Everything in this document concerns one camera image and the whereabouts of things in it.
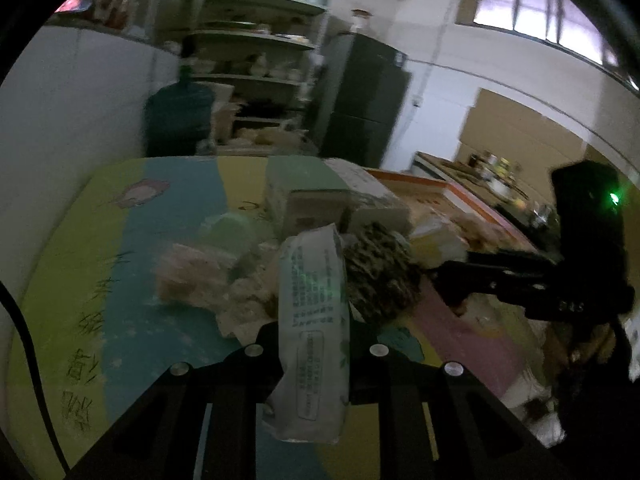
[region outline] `metal screw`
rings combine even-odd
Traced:
[[[171,375],[175,375],[176,377],[180,377],[181,375],[184,375],[186,373],[188,373],[188,371],[190,370],[190,366],[188,363],[185,362],[179,362],[176,364],[171,365],[170,368],[170,372]]]
[[[369,352],[375,357],[384,357],[389,353],[389,348],[381,343],[376,343],[369,347]]]
[[[444,365],[444,371],[447,375],[451,377],[460,377],[465,371],[465,367],[460,363],[452,361]]]
[[[262,352],[264,352],[264,348],[258,344],[252,344],[244,348],[244,355],[247,357],[258,357],[262,355]]]

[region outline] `window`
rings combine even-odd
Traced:
[[[473,23],[559,45],[602,66],[638,91],[598,29],[571,0],[475,0]]]

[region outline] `shelf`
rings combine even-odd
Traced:
[[[313,50],[315,45],[311,43],[302,43],[288,38],[279,36],[270,36],[269,34],[257,34],[255,32],[243,32],[241,30],[194,30],[188,33],[190,36],[199,36],[209,40],[237,40],[237,41],[255,41],[257,43],[274,43],[290,46],[299,50]]]
[[[264,117],[235,117],[234,121],[243,123],[269,123],[280,124],[286,121],[286,119],[265,119]]]
[[[290,81],[288,79],[276,79],[273,77],[256,77],[254,75],[241,75],[241,74],[195,74],[194,80],[208,81],[212,79],[240,79],[246,81],[260,81],[263,83],[276,83],[281,85],[300,86],[297,81]]]
[[[310,4],[305,0],[206,0],[207,2],[233,2],[238,4],[273,7],[274,9],[289,10],[307,16],[317,16],[326,11],[325,7]]]

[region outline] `window frame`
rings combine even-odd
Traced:
[[[626,71],[625,71],[624,67],[623,66],[617,66],[616,67],[616,66],[614,66],[614,65],[612,65],[612,64],[607,62],[607,51],[612,52],[616,56],[616,58],[618,58],[618,56],[613,51],[613,49],[609,46],[609,44],[606,41],[606,38],[604,38],[601,33],[600,33],[600,36],[602,38],[602,44],[600,46],[600,49],[601,49],[601,53],[602,53],[602,64],[599,64],[599,63],[595,62],[594,60],[584,56],[583,54],[580,54],[580,53],[576,52],[575,50],[571,50],[570,48],[562,46],[559,43],[559,39],[560,39],[560,36],[562,34],[562,22],[563,22],[563,15],[564,15],[564,10],[563,10],[564,5],[562,4],[562,0],[558,0],[558,20],[557,20],[558,23],[557,23],[557,27],[556,27],[556,42],[549,41],[549,40],[546,39],[546,37],[548,36],[549,21],[550,21],[550,14],[551,14],[549,12],[550,0],[547,1],[546,34],[545,34],[545,39],[544,40],[542,40],[541,38],[537,38],[535,36],[530,36],[529,34],[524,34],[522,32],[518,32],[517,30],[515,30],[516,19],[518,17],[519,8],[521,6],[520,5],[520,0],[514,0],[514,3],[513,3],[513,29],[500,28],[500,27],[494,27],[494,26],[491,26],[491,25],[483,25],[482,23],[476,23],[474,21],[474,19],[475,19],[476,12],[478,10],[478,5],[479,5],[480,1],[481,0],[461,0],[460,1],[460,6],[458,8],[458,16],[456,18],[456,24],[457,25],[466,25],[467,27],[477,27],[477,28],[484,28],[486,30],[494,30],[496,32],[501,32],[503,34],[511,34],[512,36],[519,36],[520,38],[524,38],[526,40],[535,41],[537,43],[544,44],[544,45],[549,46],[551,48],[554,48],[556,50],[560,50],[560,51],[562,51],[562,52],[564,52],[566,54],[569,54],[570,56],[574,56],[577,59],[580,59],[581,61],[589,63],[593,67],[596,67],[597,69],[599,69],[602,72],[604,72],[606,75],[608,75],[611,78],[615,79],[615,81],[617,81],[620,84],[622,84],[630,92],[632,92],[636,96],[640,97],[640,91],[638,91],[638,90],[636,90],[634,88],[634,86],[632,85],[631,81],[629,80],[629,75],[626,74]]]

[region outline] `black cable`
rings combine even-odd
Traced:
[[[35,393],[36,400],[38,401],[40,416],[42,417],[45,428],[47,428],[49,440],[51,441],[51,445],[53,446],[53,449],[56,452],[56,456],[60,461],[60,465],[65,471],[65,474],[67,474],[69,473],[69,464],[66,462],[64,453],[62,453],[62,448],[60,447],[60,443],[58,442],[58,438],[56,436],[56,431],[53,429],[51,417],[49,416],[47,401],[44,398],[42,382],[40,381],[40,371],[38,370],[36,351],[33,347],[33,340],[31,339],[31,334],[29,333],[27,322],[25,321],[24,316],[22,315],[22,312],[18,307],[18,304],[15,303],[14,297],[9,293],[8,290],[6,290],[6,287],[2,282],[0,282],[0,303],[9,313],[11,320],[14,322],[15,329],[18,332],[18,336],[20,336],[20,341],[22,341],[22,346],[24,347],[24,355],[27,359],[27,366],[29,367],[31,384],[33,385],[33,392]]]

